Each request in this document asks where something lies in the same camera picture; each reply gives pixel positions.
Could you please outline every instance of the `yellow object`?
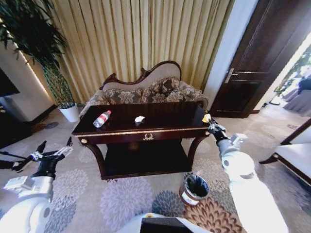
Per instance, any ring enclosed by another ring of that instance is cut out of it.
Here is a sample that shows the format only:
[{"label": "yellow object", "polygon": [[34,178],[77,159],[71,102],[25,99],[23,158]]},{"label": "yellow object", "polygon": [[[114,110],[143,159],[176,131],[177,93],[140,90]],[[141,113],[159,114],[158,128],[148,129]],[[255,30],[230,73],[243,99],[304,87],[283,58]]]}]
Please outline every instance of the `yellow object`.
[{"label": "yellow object", "polygon": [[145,217],[154,217],[154,215],[152,213],[148,213]]},{"label": "yellow object", "polygon": [[210,116],[210,114],[205,114],[202,119],[204,123],[209,123],[210,120],[212,120],[212,117]]}]

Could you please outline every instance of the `table leg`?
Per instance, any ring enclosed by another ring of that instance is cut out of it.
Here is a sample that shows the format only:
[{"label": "table leg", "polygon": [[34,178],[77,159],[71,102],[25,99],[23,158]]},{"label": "table leg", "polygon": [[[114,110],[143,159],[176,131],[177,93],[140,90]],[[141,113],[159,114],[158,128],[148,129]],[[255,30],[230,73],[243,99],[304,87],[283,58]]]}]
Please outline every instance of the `table leg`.
[{"label": "table leg", "polygon": [[93,152],[98,164],[99,171],[101,173],[101,179],[104,180],[104,177],[106,176],[106,170],[104,165],[104,157],[101,150],[98,148],[97,145],[88,144],[85,146],[88,147]]},{"label": "table leg", "polygon": [[278,158],[278,154],[274,153],[273,155],[271,155],[268,159],[264,160],[264,161],[260,161],[260,164],[270,164],[273,162],[276,162]]},{"label": "table leg", "polygon": [[193,160],[194,160],[194,155],[195,155],[195,151],[198,147],[198,145],[200,144],[200,142],[202,142],[203,139],[205,139],[207,137],[196,137],[193,142],[191,143],[190,149],[189,149],[189,153],[188,153],[188,160],[189,160],[189,164],[192,167],[193,164]]}]

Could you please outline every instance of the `loveseat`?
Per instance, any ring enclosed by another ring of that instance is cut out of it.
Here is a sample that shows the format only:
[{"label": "loveseat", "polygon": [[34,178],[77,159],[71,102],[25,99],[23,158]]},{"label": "loveseat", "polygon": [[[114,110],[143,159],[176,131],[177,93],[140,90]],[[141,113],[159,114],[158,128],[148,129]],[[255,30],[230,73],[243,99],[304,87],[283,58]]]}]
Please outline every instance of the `loveseat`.
[{"label": "loveseat", "polygon": [[141,68],[141,72],[132,83],[122,82],[115,73],[111,74],[86,103],[80,118],[92,105],[195,101],[203,109],[207,108],[208,100],[202,92],[181,81],[178,63],[164,61],[150,70]]}]

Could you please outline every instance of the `patterned carpet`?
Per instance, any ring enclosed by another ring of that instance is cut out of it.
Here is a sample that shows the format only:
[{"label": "patterned carpet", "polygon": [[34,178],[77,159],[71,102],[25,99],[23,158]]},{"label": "patterned carpet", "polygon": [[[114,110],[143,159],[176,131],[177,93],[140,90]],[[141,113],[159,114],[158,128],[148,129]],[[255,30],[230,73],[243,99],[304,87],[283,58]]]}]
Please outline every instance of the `patterned carpet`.
[{"label": "patterned carpet", "polygon": [[[255,162],[269,157],[274,148],[308,118],[289,113],[280,106],[268,105],[259,114],[246,119],[219,118],[228,134],[245,133],[248,140],[242,150]],[[8,146],[2,151],[27,156],[43,141],[46,150],[59,149],[71,134],[75,123],[68,123],[54,110],[48,118],[33,127],[33,136]],[[182,144],[188,152],[192,139]],[[155,212],[165,216],[183,216],[212,232],[245,232],[239,222],[228,189],[228,176],[223,172],[215,139],[211,136],[198,147],[193,172],[207,181],[208,198],[195,207],[181,201],[178,190],[185,173],[155,175],[102,181],[92,153],[73,138],[74,152],[57,167],[54,182],[52,217],[47,233],[110,233],[117,231],[134,216]],[[101,145],[105,154],[106,146]],[[308,233],[311,229],[311,191],[280,163],[259,165],[259,178],[274,195],[292,233]],[[31,175],[37,164],[16,174],[0,170],[0,187],[19,175]],[[16,203],[15,194],[0,190],[0,218]]]}]

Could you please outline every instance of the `television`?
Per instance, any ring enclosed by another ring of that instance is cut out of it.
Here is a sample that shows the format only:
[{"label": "television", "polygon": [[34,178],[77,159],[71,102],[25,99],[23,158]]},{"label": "television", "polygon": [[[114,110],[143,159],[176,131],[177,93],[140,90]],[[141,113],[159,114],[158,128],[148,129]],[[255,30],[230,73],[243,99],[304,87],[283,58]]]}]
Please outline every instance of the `television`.
[{"label": "television", "polygon": [[0,68],[0,97],[10,96],[17,93],[19,93],[18,89]]}]

